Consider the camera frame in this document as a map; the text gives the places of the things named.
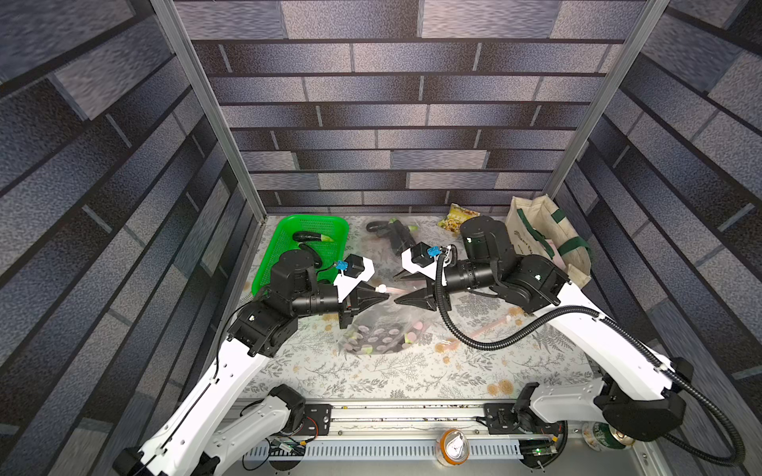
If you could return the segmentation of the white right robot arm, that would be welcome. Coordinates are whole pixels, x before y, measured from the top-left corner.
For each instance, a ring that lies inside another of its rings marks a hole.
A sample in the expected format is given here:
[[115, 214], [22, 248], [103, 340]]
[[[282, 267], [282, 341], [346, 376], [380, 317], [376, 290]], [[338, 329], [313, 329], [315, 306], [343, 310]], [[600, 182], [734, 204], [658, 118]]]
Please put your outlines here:
[[[596, 307], [569, 276], [540, 255], [515, 252], [504, 223], [488, 216], [460, 228], [466, 259], [456, 246], [417, 243], [401, 254], [400, 278], [427, 281], [426, 289], [399, 297], [399, 305], [438, 311], [462, 344], [481, 351], [510, 347], [549, 325], [565, 335], [603, 370], [586, 385], [553, 387], [530, 383], [516, 402], [514, 420], [524, 428], [562, 420], [605, 422], [625, 436], [653, 441], [682, 426], [686, 403], [678, 383], [693, 374], [627, 334]], [[460, 330], [448, 312], [455, 293], [490, 290], [490, 297], [520, 307], [535, 319], [504, 339], [483, 342]]]

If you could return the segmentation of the floral patterned table mat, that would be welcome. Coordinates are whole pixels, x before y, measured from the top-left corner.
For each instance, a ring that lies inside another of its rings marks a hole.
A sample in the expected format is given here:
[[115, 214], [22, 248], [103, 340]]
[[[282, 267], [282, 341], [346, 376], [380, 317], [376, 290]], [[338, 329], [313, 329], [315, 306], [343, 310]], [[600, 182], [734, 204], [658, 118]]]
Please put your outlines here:
[[[421, 282], [394, 282], [401, 260], [389, 240], [366, 231], [367, 223], [390, 216], [345, 216], [349, 234], [345, 255], [370, 258], [375, 265], [373, 286], [415, 291]], [[462, 238], [438, 227], [434, 216], [402, 217], [417, 226], [416, 241], [433, 246], [454, 244], [466, 259]], [[589, 382], [597, 369], [587, 355], [559, 331], [545, 325], [519, 343], [495, 352], [463, 346], [452, 336], [439, 313], [421, 344], [398, 353], [353, 355], [339, 351], [344, 330], [337, 315], [300, 319], [298, 331], [281, 347], [268, 366], [248, 383], [244, 399], [264, 397], [271, 388], [287, 384], [316, 400], [479, 400], [512, 398], [527, 382], [571, 385]], [[480, 341], [496, 341], [524, 327], [534, 317], [501, 299], [469, 293], [452, 295], [448, 312], [458, 328]]]

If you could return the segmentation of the green plastic basket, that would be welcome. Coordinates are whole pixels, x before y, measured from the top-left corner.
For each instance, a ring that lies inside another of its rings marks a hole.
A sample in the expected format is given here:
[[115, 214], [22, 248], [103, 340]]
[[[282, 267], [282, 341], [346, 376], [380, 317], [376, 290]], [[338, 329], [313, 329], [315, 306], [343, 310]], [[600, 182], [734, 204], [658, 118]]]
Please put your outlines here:
[[259, 270], [253, 280], [251, 293], [256, 295], [259, 290], [270, 283], [271, 268], [279, 261], [286, 251], [298, 250], [299, 242], [293, 239], [298, 232], [313, 232], [331, 238], [331, 241], [312, 241], [307, 245], [321, 257], [321, 267], [317, 274], [318, 280], [332, 281], [337, 275], [337, 269], [330, 268], [336, 261], [344, 258], [345, 245], [349, 234], [348, 222], [340, 217], [297, 214], [283, 218], [275, 228]]

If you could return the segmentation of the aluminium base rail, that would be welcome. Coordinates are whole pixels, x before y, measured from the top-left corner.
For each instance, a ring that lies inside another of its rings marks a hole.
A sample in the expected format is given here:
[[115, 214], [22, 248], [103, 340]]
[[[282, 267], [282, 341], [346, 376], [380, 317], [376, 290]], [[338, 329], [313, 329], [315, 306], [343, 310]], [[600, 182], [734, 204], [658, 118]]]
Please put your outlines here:
[[[230, 475], [658, 475], [649, 446], [592, 450], [580, 424], [569, 424], [565, 450], [536, 469], [519, 460], [520, 436], [495, 436], [480, 423], [480, 400], [331, 401], [327, 433], [292, 460], [266, 456], [260, 445]], [[434, 447], [446, 430], [461, 430], [471, 445], [460, 466], [438, 462]]]

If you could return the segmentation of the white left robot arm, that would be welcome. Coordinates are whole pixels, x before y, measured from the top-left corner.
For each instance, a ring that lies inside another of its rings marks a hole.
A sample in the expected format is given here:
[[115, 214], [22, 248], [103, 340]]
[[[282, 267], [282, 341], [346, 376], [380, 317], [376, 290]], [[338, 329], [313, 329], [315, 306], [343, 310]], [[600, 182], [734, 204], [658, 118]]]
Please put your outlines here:
[[126, 448], [113, 463], [119, 475], [222, 475], [257, 444], [295, 432], [306, 400], [282, 384], [231, 424], [222, 421], [248, 383], [297, 331], [300, 319], [335, 313], [348, 327], [353, 317], [389, 298], [369, 284], [373, 262], [350, 254], [337, 262], [332, 282], [321, 281], [313, 256], [283, 253], [268, 285], [246, 303], [226, 331], [214, 363], [180, 408], [141, 446]]

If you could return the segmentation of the clear pink-dotted zip-top bag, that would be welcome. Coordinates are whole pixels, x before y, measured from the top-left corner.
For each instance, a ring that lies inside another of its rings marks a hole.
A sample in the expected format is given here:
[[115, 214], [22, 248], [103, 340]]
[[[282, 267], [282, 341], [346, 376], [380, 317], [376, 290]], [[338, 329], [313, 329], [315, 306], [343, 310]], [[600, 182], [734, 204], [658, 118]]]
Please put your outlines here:
[[409, 226], [405, 225], [402, 221], [398, 220], [397, 218], [392, 218], [389, 220], [391, 223], [390, 229], [387, 233], [381, 234], [381, 233], [374, 233], [378, 238], [386, 238], [390, 241], [392, 252], [398, 256], [401, 257], [402, 253], [416, 245], [417, 243], [420, 243], [419, 241], [416, 241], [413, 237], [412, 232], [416, 231], [418, 229], [417, 226]]

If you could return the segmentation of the aluminium frame post right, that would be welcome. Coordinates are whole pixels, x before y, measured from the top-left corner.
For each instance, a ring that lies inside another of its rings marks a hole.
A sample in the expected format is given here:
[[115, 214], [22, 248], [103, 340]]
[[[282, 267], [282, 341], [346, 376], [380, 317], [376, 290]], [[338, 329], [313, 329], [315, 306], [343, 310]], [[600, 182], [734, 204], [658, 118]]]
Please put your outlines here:
[[646, 2], [644, 10], [631, 34], [623, 44], [616, 61], [604, 78], [595, 98], [591, 101], [589, 107], [587, 107], [583, 120], [579, 127], [577, 127], [577, 131], [571, 137], [563, 158], [552, 172], [545, 188], [543, 188], [543, 194], [547, 194], [550, 198], [555, 198], [558, 194], [573, 164], [583, 154], [593, 129], [599, 123], [601, 116], [609, 103], [611, 103], [623, 79], [625, 79], [659, 20], [664, 15], [669, 3], [669, 0], [650, 0]]

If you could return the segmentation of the aluminium frame post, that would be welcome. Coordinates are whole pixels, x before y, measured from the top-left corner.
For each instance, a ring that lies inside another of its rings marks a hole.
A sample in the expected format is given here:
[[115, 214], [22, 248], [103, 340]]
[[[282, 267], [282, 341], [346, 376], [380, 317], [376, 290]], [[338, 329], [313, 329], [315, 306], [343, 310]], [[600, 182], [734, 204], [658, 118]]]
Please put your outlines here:
[[234, 176], [242, 188], [242, 192], [251, 203], [254, 216], [263, 223], [267, 212], [256, 190], [246, 164], [235, 143], [231, 130], [223, 117], [222, 110], [216, 100], [210, 81], [204, 72], [204, 68], [198, 59], [196, 50], [183, 25], [180, 15], [173, 1], [151, 0], [150, 1], [167, 39], [175, 50], [180, 65], [187, 76], [190, 86], [196, 93], [196, 98], [204, 111], [212, 131], [220, 144], [221, 150], [230, 164]]
[[601, 116], [609, 103], [611, 103], [623, 79], [625, 79], [659, 20], [664, 15], [669, 3], [669, 0], [650, 0], [646, 2], [644, 10], [631, 34], [623, 44], [616, 61], [604, 78], [595, 98], [591, 101], [589, 107], [587, 107], [583, 120], [579, 127], [577, 127], [577, 131], [571, 137], [563, 158], [552, 172], [545, 188], [543, 188], [543, 194], [547, 194], [550, 198], [555, 198], [558, 194], [573, 164], [583, 154], [593, 129], [599, 123]]

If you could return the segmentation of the green drink can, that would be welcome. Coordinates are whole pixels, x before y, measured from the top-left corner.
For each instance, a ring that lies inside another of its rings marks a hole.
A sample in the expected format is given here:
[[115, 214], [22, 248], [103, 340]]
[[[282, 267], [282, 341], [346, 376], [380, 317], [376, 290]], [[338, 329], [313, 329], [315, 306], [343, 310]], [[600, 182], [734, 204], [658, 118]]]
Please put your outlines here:
[[581, 432], [585, 443], [594, 451], [623, 450], [634, 444], [633, 438], [605, 422], [585, 422]]

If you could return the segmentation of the tape roll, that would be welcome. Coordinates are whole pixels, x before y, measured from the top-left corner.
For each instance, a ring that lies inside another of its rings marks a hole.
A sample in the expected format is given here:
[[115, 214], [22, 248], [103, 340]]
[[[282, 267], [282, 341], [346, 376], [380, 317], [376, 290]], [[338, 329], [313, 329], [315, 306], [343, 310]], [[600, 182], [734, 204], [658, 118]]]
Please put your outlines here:
[[444, 466], [460, 466], [470, 458], [468, 438], [456, 428], [446, 430], [436, 440], [436, 458]]

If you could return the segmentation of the aluminium frame post left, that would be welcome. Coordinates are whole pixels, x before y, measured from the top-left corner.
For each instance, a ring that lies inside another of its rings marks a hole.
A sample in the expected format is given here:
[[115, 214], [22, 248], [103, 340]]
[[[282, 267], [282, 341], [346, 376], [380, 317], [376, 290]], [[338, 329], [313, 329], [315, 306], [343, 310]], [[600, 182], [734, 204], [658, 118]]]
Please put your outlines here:
[[223, 117], [222, 110], [216, 100], [210, 81], [204, 72], [204, 68], [198, 59], [196, 50], [183, 25], [180, 15], [173, 1], [151, 0], [150, 1], [167, 39], [175, 50], [180, 65], [187, 76], [190, 86], [196, 93], [196, 98], [204, 111], [212, 131], [220, 144], [221, 150], [230, 164], [234, 176], [242, 188], [242, 192], [251, 203], [254, 216], [263, 223], [267, 212], [256, 190], [246, 164], [235, 143], [231, 130]]

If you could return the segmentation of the yellow snack packet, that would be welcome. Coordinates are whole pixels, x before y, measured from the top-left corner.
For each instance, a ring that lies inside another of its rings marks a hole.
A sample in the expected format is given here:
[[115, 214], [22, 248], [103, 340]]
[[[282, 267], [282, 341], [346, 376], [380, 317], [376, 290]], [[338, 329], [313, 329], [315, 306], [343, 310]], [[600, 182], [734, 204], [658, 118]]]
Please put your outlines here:
[[460, 234], [460, 226], [464, 222], [478, 216], [480, 216], [479, 212], [452, 203], [446, 217], [439, 221], [438, 227], [458, 235]]

